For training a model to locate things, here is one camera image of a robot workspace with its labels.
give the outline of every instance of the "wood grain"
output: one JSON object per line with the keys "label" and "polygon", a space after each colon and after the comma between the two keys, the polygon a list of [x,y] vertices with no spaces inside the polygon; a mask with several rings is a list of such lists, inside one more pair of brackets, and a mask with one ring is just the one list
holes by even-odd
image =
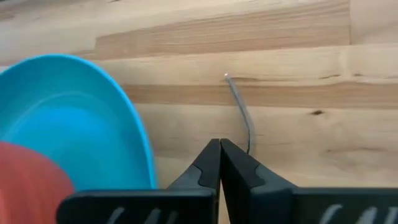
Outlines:
{"label": "wood grain", "polygon": [[348,21],[348,1],[320,1],[99,37],[96,58],[345,45],[349,44]]}
{"label": "wood grain", "polygon": [[[136,108],[157,157],[190,161],[210,138],[246,145],[237,107],[137,104]],[[312,179],[308,184],[312,186],[398,184],[388,178],[398,169],[397,110],[322,111],[315,115],[310,108],[249,107],[256,126],[252,153],[278,173]],[[183,163],[180,171],[187,165]],[[297,184],[307,185],[303,180]]]}
{"label": "wood grain", "polygon": [[[327,5],[331,5],[334,11],[325,8]],[[305,8],[308,14],[299,13],[297,9],[300,8]],[[325,10],[330,14],[319,15],[323,14]],[[267,13],[269,16],[279,20],[281,25],[293,26],[296,31],[300,31],[301,36],[305,34],[312,36],[311,38],[302,37],[302,40],[320,38],[312,32],[320,31],[320,34],[326,34],[335,30],[338,32],[331,35],[337,38],[336,41],[339,43],[348,43],[349,41],[349,0],[187,0],[183,2],[179,0],[123,0],[117,2],[109,2],[109,0],[58,2],[8,0],[0,5],[2,16],[13,17],[0,22],[0,29],[7,31],[0,33],[2,43],[0,44],[0,52],[7,52],[7,54],[0,55],[0,64],[9,64],[15,60],[36,54],[54,52],[78,54],[82,51],[94,51],[95,46],[102,47],[101,44],[96,44],[96,38],[107,35],[134,32],[134,30],[151,30],[153,27],[175,27],[175,24],[178,23],[189,25],[195,21],[221,17],[228,21],[229,17],[245,18],[245,15],[249,16],[245,26],[247,26],[246,29],[251,30],[248,35],[255,37],[256,31],[252,30],[251,27],[256,25],[257,19],[251,18],[250,15],[264,11],[269,12]],[[291,17],[284,18],[291,13],[300,16],[300,20],[295,23]],[[269,18],[269,16],[259,17],[258,19],[261,21]],[[306,22],[311,18],[317,19],[319,22]],[[269,23],[277,24],[278,22],[269,21]],[[193,34],[200,35],[199,31],[208,34],[203,28],[195,28],[196,23],[192,25],[190,29],[196,31]],[[245,37],[245,35],[237,33],[238,27],[234,28],[231,25],[229,27],[235,31],[237,37],[247,38],[247,35]],[[282,28],[276,29],[274,26],[269,31],[271,31],[271,34],[273,30],[280,34],[283,34],[283,30],[285,30],[285,33],[289,31],[288,27]],[[264,24],[264,27],[259,27],[260,33],[264,33],[266,29],[267,24]],[[218,33],[218,37],[221,37],[222,29]],[[327,42],[333,41],[333,38],[323,38]],[[127,44],[125,47],[129,48],[134,42],[125,40],[123,44]],[[111,55],[114,55],[115,50],[117,49],[110,49],[109,52],[101,51],[100,56],[110,58]]]}
{"label": "wood grain", "polygon": [[347,66],[357,82],[390,84],[398,81],[397,44],[350,46]]}
{"label": "wood grain", "polygon": [[348,46],[95,60],[123,85],[307,86],[347,80]]}
{"label": "wood grain", "polygon": [[[124,85],[136,103],[235,105],[229,87]],[[249,106],[398,109],[398,85],[340,83],[327,86],[240,86]]]}
{"label": "wood grain", "polygon": [[397,1],[351,0],[350,8],[353,44],[397,42]]}

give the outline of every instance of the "clip jaw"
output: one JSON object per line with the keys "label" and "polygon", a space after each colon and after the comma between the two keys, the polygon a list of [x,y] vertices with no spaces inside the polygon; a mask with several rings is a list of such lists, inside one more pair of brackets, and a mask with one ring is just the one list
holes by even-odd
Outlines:
{"label": "clip jaw", "polygon": [[221,148],[221,180],[230,222],[288,223],[296,186],[230,140],[222,139]]}
{"label": "clip jaw", "polygon": [[169,186],[169,189],[207,189],[218,194],[220,164],[220,140],[212,139],[188,169]]}

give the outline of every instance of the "bowl rim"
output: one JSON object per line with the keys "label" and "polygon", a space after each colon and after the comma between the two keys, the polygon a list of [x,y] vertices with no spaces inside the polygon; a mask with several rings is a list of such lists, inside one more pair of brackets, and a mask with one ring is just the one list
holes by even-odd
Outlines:
{"label": "bowl rim", "polygon": [[61,58],[61,59],[67,59],[67,60],[73,60],[78,63],[83,63],[90,68],[92,68],[94,71],[98,72],[101,74],[102,77],[107,79],[107,81],[112,84],[113,87],[115,87],[116,91],[119,93],[119,95],[122,97],[123,102],[126,104],[129,112],[132,114],[132,117],[134,118],[137,128],[139,131],[140,138],[142,139],[142,143],[144,146],[145,150],[145,155],[146,155],[146,162],[147,162],[147,170],[149,174],[149,180],[150,180],[150,187],[152,189],[157,189],[158,188],[158,183],[157,183],[157,174],[155,171],[155,159],[154,159],[154,153],[152,150],[152,144],[149,141],[149,138],[146,134],[146,129],[144,127],[144,124],[139,116],[139,113],[135,109],[132,101],[128,98],[127,94],[122,90],[122,88],[116,83],[116,81],[108,74],[106,73],[101,67],[98,65],[94,64],[93,62],[83,59],[81,57],[75,56],[75,55],[68,55],[68,54],[44,54],[44,55],[37,55],[29,58],[25,58],[10,67],[6,68],[5,70],[0,72],[1,75],[5,75],[7,72],[13,70],[16,67],[19,67],[27,62],[30,62],[32,60],[42,60],[46,58]]}

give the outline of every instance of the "gray cable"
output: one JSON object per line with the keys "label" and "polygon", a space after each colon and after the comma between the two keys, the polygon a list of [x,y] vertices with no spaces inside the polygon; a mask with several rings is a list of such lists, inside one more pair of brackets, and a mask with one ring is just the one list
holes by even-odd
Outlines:
{"label": "gray cable", "polygon": [[246,131],[248,132],[248,150],[246,151],[248,154],[250,152],[251,146],[254,144],[255,130],[252,119],[246,108],[246,104],[244,103],[241,95],[239,94],[238,89],[236,88],[235,82],[232,80],[228,73],[225,73],[225,79],[228,82],[229,88],[232,91],[236,104],[242,114],[244,125],[246,127]]}

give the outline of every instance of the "metal wire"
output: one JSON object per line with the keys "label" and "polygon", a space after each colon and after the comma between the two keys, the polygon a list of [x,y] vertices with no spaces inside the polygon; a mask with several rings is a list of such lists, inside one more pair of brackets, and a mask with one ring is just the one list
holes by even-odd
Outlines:
{"label": "metal wire", "polygon": [[228,73],[225,73],[225,79],[228,82],[229,89],[231,89],[236,104],[238,105],[238,108],[242,114],[244,125],[246,127],[246,131],[248,132],[248,150],[246,151],[246,153],[249,154],[252,145],[254,145],[254,137],[255,137],[254,125],[250,117],[250,114],[248,112],[248,109],[246,108],[246,104],[244,103],[243,99],[241,98],[241,95],[239,94],[238,89],[236,88],[235,82],[232,80],[230,75],[228,75]]}

